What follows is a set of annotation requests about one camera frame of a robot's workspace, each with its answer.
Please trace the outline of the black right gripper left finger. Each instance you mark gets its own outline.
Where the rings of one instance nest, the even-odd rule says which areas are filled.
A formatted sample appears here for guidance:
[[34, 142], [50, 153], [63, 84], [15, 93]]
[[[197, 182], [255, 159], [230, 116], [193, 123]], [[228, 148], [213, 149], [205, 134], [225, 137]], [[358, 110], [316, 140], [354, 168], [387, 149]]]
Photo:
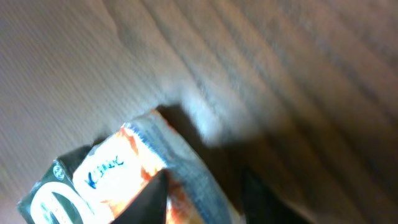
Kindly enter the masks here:
[[158, 172], [112, 224], [165, 224], [169, 180]]

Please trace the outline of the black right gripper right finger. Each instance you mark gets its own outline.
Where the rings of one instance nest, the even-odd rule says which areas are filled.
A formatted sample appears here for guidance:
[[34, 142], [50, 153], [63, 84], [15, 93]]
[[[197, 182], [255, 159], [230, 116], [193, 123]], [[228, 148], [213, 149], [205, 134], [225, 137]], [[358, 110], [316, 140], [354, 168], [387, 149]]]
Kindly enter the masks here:
[[241, 200], [247, 224], [309, 224], [250, 169], [242, 172]]

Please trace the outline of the orange tissue pack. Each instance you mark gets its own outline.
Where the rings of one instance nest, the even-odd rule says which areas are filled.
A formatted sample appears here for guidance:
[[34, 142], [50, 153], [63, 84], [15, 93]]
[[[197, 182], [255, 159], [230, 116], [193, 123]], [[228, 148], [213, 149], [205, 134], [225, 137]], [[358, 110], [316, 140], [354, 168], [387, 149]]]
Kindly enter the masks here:
[[77, 192], [106, 223], [166, 171], [167, 223], [244, 223], [209, 168], [156, 110], [125, 122], [73, 173]]

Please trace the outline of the dark green small box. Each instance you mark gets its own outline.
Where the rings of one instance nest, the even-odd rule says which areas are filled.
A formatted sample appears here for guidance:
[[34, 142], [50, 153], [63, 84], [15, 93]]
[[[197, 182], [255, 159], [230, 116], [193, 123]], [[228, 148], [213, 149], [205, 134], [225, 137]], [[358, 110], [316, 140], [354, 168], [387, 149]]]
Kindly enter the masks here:
[[27, 223], [89, 223], [95, 214], [76, 191], [73, 173], [82, 163], [90, 146], [82, 146], [53, 160], [17, 209]]

